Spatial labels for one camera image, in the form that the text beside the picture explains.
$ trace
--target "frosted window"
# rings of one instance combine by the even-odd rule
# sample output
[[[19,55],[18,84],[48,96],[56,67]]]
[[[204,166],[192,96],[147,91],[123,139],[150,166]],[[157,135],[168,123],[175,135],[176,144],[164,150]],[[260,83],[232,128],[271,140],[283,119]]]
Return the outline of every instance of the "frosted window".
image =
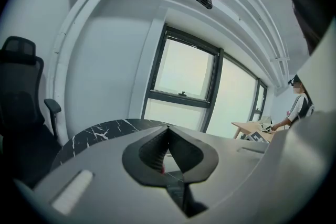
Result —
[[[256,110],[261,110],[261,108],[263,107],[264,91],[265,89],[262,86],[259,86],[259,95]]]
[[[259,121],[259,114],[254,114],[252,121]]]
[[[256,84],[253,77],[224,58],[218,96],[206,133],[233,138],[237,127],[231,122],[249,120]]]
[[[144,118],[199,131],[205,111],[204,108],[148,99]]]
[[[154,89],[205,100],[213,62],[213,55],[167,39]]]

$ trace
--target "black mesh chair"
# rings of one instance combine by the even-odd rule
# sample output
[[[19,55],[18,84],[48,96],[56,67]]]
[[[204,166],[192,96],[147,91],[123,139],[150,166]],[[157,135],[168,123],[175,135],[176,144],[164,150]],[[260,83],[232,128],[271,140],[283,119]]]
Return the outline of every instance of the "black mesh chair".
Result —
[[[61,111],[53,99],[44,103],[50,110],[54,135],[44,125],[38,89],[44,67],[30,40],[9,37],[0,50],[0,134],[3,157],[12,176],[29,187],[49,173],[61,149],[57,142],[56,114]]]

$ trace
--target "wooden desk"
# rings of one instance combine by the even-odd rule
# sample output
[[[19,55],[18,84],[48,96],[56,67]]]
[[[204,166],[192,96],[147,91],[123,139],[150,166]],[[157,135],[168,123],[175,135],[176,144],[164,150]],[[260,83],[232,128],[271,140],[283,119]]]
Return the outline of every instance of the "wooden desk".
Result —
[[[237,139],[238,134],[240,132],[242,132],[243,134],[251,134],[258,132],[264,139],[271,142],[273,135],[275,134],[274,131],[269,131],[271,133],[269,134],[259,130],[259,122],[232,122],[232,124],[238,127],[238,130],[235,136],[233,137],[234,139]]]

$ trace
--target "table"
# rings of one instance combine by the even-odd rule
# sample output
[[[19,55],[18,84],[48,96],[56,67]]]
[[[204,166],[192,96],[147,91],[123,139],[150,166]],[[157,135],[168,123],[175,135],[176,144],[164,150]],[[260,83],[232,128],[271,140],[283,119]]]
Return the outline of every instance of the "table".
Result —
[[[231,124],[238,127],[238,130],[235,133],[235,136],[233,137],[234,139],[237,139],[238,134],[240,132],[244,134],[251,134],[251,133],[258,132],[264,139],[271,142],[273,135],[275,134],[275,131],[269,131],[270,134],[262,132],[259,129],[259,122],[232,122]]]
[[[108,121],[89,127],[75,135],[62,147],[52,163],[51,171],[94,144],[162,125],[166,123],[128,119]]]

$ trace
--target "white shirt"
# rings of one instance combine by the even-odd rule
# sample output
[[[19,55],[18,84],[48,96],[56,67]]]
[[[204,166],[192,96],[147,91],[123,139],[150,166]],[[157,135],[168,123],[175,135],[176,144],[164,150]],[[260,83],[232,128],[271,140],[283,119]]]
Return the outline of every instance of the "white shirt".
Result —
[[[289,112],[289,115],[287,116],[287,118],[291,122],[299,115],[302,109],[304,100],[306,100],[306,102],[308,103],[308,97],[305,93],[301,93],[298,97],[296,97],[294,104]]]

